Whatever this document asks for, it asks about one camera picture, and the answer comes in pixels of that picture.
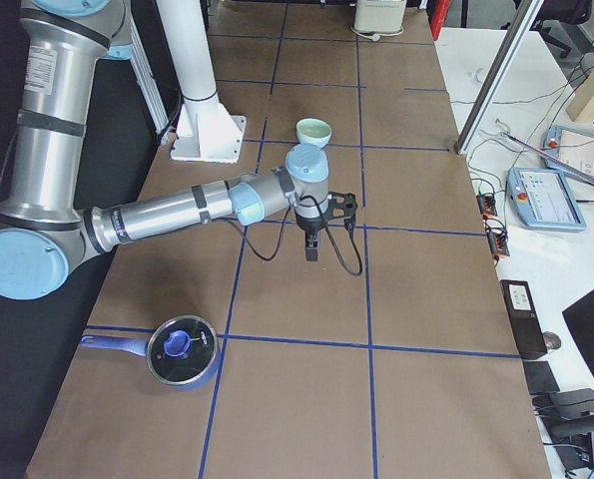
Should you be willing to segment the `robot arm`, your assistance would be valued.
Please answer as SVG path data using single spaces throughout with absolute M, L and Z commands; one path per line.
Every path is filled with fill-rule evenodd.
M 292 211 L 309 231 L 330 207 L 328 160 L 291 148 L 265 174 L 140 188 L 159 147 L 141 89 L 129 1 L 24 1 L 21 104 L 0 164 L 0 296 L 33 300 L 123 244 L 227 218 L 247 227 Z

